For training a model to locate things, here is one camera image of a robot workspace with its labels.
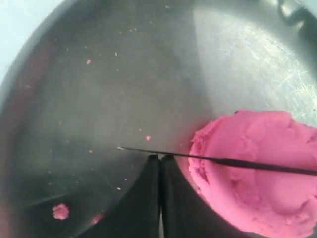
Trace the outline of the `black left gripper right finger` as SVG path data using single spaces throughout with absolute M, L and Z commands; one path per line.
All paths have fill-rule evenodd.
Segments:
M 247 238 L 214 212 L 194 191 L 176 159 L 160 163 L 161 207 L 166 238 Z

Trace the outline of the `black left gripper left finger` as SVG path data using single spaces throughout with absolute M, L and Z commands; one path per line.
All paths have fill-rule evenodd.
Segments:
M 133 186 L 110 211 L 79 238 L 158 238 L 160 160 L 150 155 Z

